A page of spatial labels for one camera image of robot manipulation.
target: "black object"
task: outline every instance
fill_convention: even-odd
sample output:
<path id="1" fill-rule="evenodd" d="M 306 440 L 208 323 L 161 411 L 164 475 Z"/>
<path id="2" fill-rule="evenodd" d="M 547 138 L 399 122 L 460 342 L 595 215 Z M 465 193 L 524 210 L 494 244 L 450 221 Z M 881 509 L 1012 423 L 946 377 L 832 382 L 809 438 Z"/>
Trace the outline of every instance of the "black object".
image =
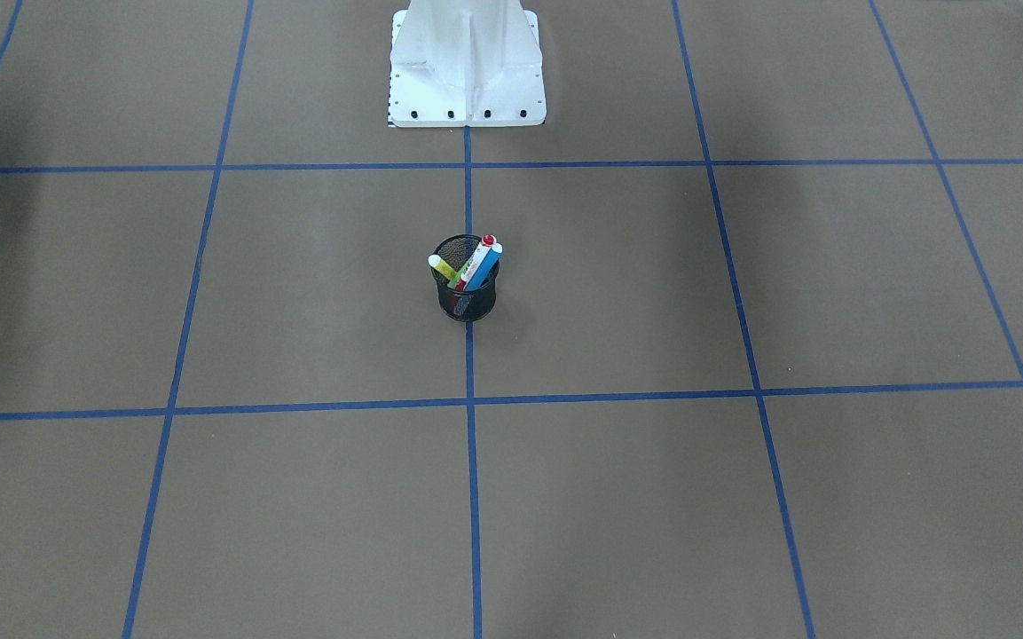
<path id="1" fill-rule="evenodd" d="M 435 254 L 455 271 L 463 266 L 463 262 L 472 257 L 472 252 L 479 246 L 478 235 L 451 235 L 439 243 Z M 457 291 L 447 286 L 447 278 L 439 274 L 435 268 L 430 268 L 433 278 L 437 280 L 437 296 L 444 314 L 457 322 L 475 322 L 482 319 L 495 307 L 495 278 L 499 275 L 499 263 L 491 267 L 479 288 L 474 291 Z"/>

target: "gray floor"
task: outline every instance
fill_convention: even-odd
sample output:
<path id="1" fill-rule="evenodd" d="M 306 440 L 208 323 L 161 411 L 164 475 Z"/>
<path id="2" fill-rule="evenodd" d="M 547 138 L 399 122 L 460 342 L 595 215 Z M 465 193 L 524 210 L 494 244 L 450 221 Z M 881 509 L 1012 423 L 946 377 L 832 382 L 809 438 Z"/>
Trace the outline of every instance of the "gray floor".
<path id="1" fill-rule="evenodd" d="M 1023 0 L 403 5 L 0 0 L 0 638 L 1023 639 Z"/>

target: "white metal bracket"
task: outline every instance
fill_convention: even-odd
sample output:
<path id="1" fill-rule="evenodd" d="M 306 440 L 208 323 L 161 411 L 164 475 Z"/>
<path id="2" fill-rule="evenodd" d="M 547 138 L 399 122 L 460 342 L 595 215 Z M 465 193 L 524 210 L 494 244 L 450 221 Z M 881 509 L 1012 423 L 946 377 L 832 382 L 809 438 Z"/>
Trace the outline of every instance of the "white metal bracket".
<path id="1" fill-rule="evenodd" d="M 531 126 L 546 118 L 538 16 L 519 0 L 411 0 L 393 16 L 390 125 Z"/>

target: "mesh pencil cup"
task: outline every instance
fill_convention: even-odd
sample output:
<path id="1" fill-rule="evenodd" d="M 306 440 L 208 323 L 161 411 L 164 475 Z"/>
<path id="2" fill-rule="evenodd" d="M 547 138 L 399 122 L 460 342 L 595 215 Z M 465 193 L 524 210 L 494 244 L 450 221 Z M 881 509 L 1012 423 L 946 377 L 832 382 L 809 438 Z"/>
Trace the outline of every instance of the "mesh pencil cup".
<path id="1" fill-rule="evenodd" d="M 480 238 L 476 235 L 451 235 L 439 243 L 435 254 L 447 263 L 453 270 L 458 271 L 463 266 L 466 259 L 472 257 L 472 252 L 476 250 Z M 483 283 L 479 284 L 476 290 L 457 291 L 447 285 L 447 278 L 439 274 L 435 268 L 430 268 L 433 278 L 437 281 L 437 296 L 439 305 L 444 314 L 457 322 L 475 322 L 480 317 L 486 316 L 495 307 L 495 278 L 499 275 L 499 263 L 487 274 Z"/>

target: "marker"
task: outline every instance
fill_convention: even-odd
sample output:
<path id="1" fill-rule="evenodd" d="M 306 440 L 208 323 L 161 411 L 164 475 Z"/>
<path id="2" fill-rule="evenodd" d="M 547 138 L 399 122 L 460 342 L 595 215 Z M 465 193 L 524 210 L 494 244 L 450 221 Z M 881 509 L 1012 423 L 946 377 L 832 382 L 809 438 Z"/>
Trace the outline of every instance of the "marker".
<path id="1" fill-rule="evenodd" d="M 472 257 L 468 259 L 468 263 L 463 267 L 459 268 L 459 280 L 455 282 L 455 290 L 462 291 L 464 287 L 468 286 L 468 282 L 472 280 L 472 276 L 476 274 L 479 270 L 480 264 L 483 264 L 484 259 L 487 258 L 487 252 L 491 249 L 491 244 L 495 243 L 495 235 L 484 235 L 482 241 L 479 242 L 479 246 L 476 246 L 476 252 L 472 254 Z"/>
<path id="2" fill-rule="evenodd" d="M 475 275 L 472 275 L 472 279 L 468 279 L 463 290 L 474 291 L 476 288 L 479 288 L 484 283 L 484 279 L 487 279 L 487 274 L 491 272 L 491 268 L 495 266 L 495 263 L 499 261 L 502 255 L 503 244 L 499 242 L 491 244 L 491 249 L 484 256 L 483 262 L 479 263 L 479 268 L 476 270 Z"/>
<path id="3" fill-rule="evenodd" d="M 457 272 L 452 270 L 451 267 L 448 266 L 446 262 L 444 262 L 444 259 L 442 259 L 441 256 L 438 255 L 429 256 L 429 266 L 435 268 L 435 270 L 437 270 L 439 274 L 443 275 L 444 278 L 450 280 L 450 282 L 452 279 L 456 279 L 458 277 Z"/>

